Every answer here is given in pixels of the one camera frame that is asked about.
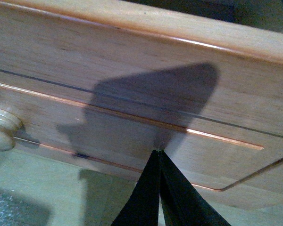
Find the wooden knob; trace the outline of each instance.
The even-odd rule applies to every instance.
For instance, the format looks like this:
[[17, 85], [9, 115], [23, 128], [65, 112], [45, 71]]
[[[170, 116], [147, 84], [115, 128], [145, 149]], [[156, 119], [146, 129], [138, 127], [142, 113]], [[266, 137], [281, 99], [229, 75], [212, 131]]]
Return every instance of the wooden knob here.
[[21, 126], [22, 122], [16, 116], [0, 109], [0, 152], [14, 148], [13, 132]]

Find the wooden dresser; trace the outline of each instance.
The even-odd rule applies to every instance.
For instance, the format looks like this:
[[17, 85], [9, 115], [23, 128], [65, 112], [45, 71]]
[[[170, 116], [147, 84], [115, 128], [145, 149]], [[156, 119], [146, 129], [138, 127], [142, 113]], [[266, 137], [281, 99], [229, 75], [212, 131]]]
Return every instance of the wooden dresser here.
[[153, 148], [207, 200], [283, 203], [283, 34], [117, 0], [0, 1], [16, 148], [137, 180]]

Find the drawer front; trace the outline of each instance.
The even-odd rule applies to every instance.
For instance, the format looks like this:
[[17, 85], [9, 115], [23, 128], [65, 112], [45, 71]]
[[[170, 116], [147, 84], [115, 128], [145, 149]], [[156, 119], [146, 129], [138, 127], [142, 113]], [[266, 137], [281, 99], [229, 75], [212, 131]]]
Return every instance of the drawer front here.
[[0, 8], [0, 70], [85, 90], [97, 105], [143, 117], [188, 126], [193, 115], [283, 137], [282, 64]]
[[250, 142], [178, 132], [167, 123], [153, 124], [125, 113], [116, 117], [91, 104], [1, 83], [0, 108], [23, 121], [25, 129], [17, 133], [19, 138], [137, 172], [142, 171], [157, 143], [165, 143], [167, 154], [191, 182], [216, 189], [283, 158], [283, 138], [217, 123], [210, 125], [215, 131], [227, 129]]

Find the floor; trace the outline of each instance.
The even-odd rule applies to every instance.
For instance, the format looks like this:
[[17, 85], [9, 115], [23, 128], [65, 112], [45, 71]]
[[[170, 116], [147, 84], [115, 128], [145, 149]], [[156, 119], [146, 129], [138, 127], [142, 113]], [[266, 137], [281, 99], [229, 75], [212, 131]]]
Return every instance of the floor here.
[[[132, 181], [19, 150], [3, 152], [0, 226], [109, 226], [134, 186]], [[209, 203], [232, 226], [283, 226], [283, 205], [246, 211]]]

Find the wood grain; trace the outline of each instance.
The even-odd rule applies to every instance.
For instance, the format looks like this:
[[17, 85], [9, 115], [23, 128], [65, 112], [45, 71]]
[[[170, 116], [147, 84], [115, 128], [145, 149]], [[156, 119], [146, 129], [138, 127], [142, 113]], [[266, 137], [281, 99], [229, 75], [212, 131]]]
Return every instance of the wood grain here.
[[0, 69], [96, 92], [107, 108], [138, 103], [140, 116], [150, 105], [283, 136], [283, 65], [184, 41], [0, 8]]
[[[0, 108], [23, 121], [19, 138], [136, 169], [91, 166], [131, 179], [161, 145], [191, 182], [214, 188], [283, 158], [282, 34], [114, 0], [9, 2], [47, 11], [0, 3], [0, 83], [14, 87], [0, 86]], [[81, 164], [41, 147], [27, 150]], [[283, 165], [270, 172], [203, 194], [241, 208], [283, 202]], [[250, 200], [241, 202], [242, 194]]]
[[[33, 145], [29, 145], [25, 142], [18, 142], [17, 148], [43, 157], [74, 164], [85, 169], [114, 174], [133, 181], [137, 181], [140, 176], [137, 172], [101, 164], [84, 158], [76, 158], [66, 153], [53, 152], [52, 150], [44, 147], [34, 147]], [[283, 203], [283, 194], [278, 193], [278, 191], [270, 192], [254, 186], [239, 185], [226, 192], [211, 192], [202, 188], [195, 188], [201, 196], [209, 202], [218, 202], [240, 209], [259, 209]]]
[[283, 63], [283, 34], [248, 26], [119, 0], [0, 0], [4, 2]]
[[283, 157], [283, 138], [211, 125], [263, 144], [263, 150], [254, 150], [95, 112], [88, 104], [78, 103], [0, 86], [0, 108], [12, 112], [25, 125], [18, 137], [137, 171], [143, 169], [157, 139], [166, 142], [166, 152], [188, 179], [213, 188], [223, 188], [216, 183], [224, 185], [224, 178], [235, 182]]

